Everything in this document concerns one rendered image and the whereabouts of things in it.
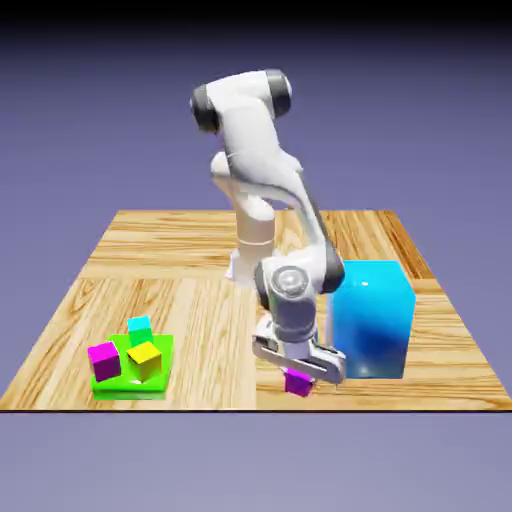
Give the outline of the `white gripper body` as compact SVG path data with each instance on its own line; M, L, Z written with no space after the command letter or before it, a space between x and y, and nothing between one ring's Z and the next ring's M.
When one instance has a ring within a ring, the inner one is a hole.
M338 385L346 376L344 354L316 344L313 338L291 343L274 337L254 336L252 348L258 358L316 380Z

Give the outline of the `small magenta cube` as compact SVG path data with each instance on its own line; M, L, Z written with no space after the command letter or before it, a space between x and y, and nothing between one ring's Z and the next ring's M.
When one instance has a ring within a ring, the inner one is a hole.
M90 346L87 354L97 382L121 375L120 356L113 341Z
M283 370L285 392L300 397L307 397L315 384L315 379L292 368Z

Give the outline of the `small yellow cube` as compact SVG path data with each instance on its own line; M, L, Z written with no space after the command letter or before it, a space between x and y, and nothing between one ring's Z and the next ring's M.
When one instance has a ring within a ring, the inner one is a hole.
M141 383L158 375L162 370L162 353L150 341L131 347L127 356L135 379Z

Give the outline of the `small cyan cube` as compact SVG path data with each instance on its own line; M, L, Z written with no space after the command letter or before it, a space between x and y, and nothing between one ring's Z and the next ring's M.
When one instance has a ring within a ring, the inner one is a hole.
M131 347L153 341L153 332L148 315L129 318L127 326Z

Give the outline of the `large blue box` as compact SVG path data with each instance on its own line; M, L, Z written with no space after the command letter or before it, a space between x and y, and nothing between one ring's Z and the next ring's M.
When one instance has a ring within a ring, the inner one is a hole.
M347 260L328 296L327 334L349 379L403 377L416 295L395 260Z

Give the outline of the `large green box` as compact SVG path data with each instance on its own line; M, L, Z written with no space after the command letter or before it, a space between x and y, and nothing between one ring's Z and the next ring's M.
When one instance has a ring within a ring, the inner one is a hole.
M161 371L144 382L136 379L134 364L127 350L130 346L128 334L114 334L108 338L118 349L121 375L102 382L90 378L95 400L163 400L172 369L174 337L171 334L154 334L153 344L162 354Z

